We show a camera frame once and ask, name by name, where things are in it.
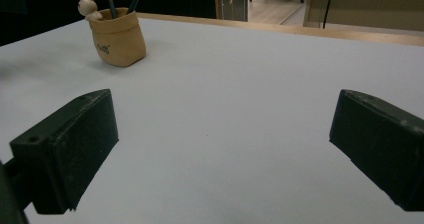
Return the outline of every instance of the pen holder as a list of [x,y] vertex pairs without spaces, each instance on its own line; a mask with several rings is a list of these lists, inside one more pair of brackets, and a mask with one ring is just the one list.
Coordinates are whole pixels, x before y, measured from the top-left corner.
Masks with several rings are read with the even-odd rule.
[[115,19],[112,19],[110,9],[101,10],[102,19],[88,21],[99,57],[113,66],[128,67],[146,56],[137,14],[127,15],[127,10],[116,8]]

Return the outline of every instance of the plush toy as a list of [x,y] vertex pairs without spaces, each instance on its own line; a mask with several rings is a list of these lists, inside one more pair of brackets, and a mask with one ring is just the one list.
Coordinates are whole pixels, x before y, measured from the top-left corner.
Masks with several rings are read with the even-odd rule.
[[97,11],[97,4],[94,0],[80,0],[78,2],[78,11],[85,16],[85,20],[99,20],[103,16]]

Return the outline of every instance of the dark background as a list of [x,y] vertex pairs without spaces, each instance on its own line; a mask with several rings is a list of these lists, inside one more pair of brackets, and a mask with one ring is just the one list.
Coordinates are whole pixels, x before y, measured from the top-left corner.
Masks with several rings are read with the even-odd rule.
[[[0,46],[84,19],[80,0],[25,0],[27,13],[0,11]],[[107,0],[95,0],[98,9],[108,9]],[[114,0],[115,7],[128,7],[131,0]],[[216,18],[215,0],[140,0],[138,12]]]

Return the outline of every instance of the white table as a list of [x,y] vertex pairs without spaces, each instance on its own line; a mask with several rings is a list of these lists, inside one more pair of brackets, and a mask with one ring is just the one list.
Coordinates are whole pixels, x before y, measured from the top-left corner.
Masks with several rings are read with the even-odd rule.
[[103,63],[84,20],[0,48],[0,159],[110,88],[119,138],[75,212],[31,224],[422,223],[329,142],[339,91],[424,117],[424,48],[140,19],[147,56]]

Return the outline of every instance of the figurine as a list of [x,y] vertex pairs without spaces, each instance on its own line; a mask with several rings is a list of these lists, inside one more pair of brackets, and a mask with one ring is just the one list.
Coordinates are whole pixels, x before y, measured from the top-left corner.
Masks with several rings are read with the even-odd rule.
[[103,16],[97,11],[97,4],[94,0],[80,0],[78,2],[78,11],[81,15],[85,16],[85,20],[99,20]]

